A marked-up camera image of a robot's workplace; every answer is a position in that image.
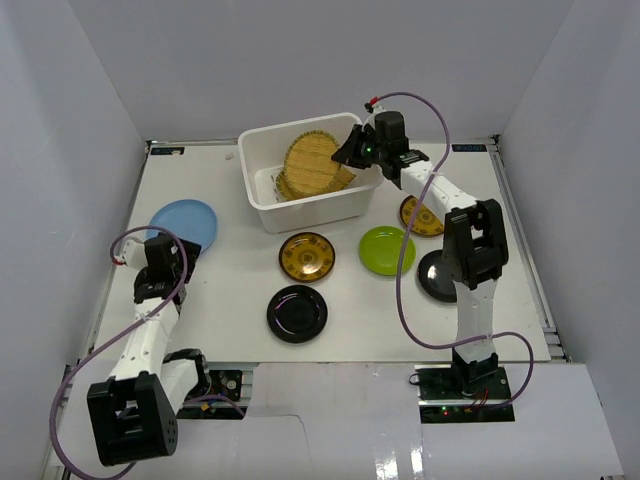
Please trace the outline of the blue round plate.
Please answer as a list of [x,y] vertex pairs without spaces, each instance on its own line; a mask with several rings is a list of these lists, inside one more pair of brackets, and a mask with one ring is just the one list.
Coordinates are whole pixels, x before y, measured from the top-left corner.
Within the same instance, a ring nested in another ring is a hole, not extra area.
[[200,200],[182,199],[161,207],[149,225],[163,227],[181,239],[199,244],[202,251],[213,245],[218,235],[218,218],[211,206]]

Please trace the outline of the yellow patterned plate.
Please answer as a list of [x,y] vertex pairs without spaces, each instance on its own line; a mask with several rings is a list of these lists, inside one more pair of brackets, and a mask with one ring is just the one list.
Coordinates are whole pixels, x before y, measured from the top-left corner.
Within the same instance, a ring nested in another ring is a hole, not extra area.
[[333,244],[316,232],[300,232],[287,238],[278,253],[282,272],[299,283],[313,283],[328,276],[336,263]]
[[400,222],[407,227],[415,208],[419,206],[418,214],[414,219],[411,231],[420,237],[437,237],[444,233],[444,225],[441,221],[424,205],[418,204],[417,198],[407,196],[399,208]]

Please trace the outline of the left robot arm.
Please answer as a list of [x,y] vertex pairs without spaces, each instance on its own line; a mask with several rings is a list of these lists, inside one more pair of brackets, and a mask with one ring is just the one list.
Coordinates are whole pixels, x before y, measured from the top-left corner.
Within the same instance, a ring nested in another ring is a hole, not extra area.
[[134,313],[145,322],[128,336],[108,378],[89,387],[87,405],[98,457],[115,466],[172,455],[178,443],[177,412],[187,398],[211,387],[204,354],[195,348],[166,351],[186,300],[201,246],[163,234],[146,240],[144,266],[133,283]]

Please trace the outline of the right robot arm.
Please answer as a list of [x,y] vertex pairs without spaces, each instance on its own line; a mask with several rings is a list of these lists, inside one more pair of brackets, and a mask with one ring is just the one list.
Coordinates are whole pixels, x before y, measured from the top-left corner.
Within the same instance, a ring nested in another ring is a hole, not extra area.
[[378,166],[385,179],[417,198],[444,226],[441,261],[456,291],[457,334],[452,353],[453,390],[472,399],[498,369],[493,343],[493,299],[509,260],[501,205],[479,200],[444,175],[441,166],[413,149],[398,111],[382,111],[355,124],[333,160],[367,169]]

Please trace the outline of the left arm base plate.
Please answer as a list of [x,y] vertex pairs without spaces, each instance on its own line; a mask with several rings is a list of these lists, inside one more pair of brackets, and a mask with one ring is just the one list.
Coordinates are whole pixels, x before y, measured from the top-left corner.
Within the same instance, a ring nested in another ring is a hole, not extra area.
[[[224,396],[240,405],[242,398],[243,372],[241,370],[210,370],[211,387],[207,395]],[[239,413],[235,407],[221,400],[207,400],[183,407],[177,414],[178,419],[184,420],[241,420],[246,412],[240,407]]]

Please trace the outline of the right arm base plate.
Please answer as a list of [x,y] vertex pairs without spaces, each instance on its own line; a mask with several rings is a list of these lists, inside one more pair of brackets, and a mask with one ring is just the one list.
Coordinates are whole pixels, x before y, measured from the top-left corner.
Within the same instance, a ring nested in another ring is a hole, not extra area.
[[451,367],[417,368],[408,378],[417,389],[423,425],[512,423],[512,405],[499,407],[511,397],[503,367],[471,386],[463,386]]

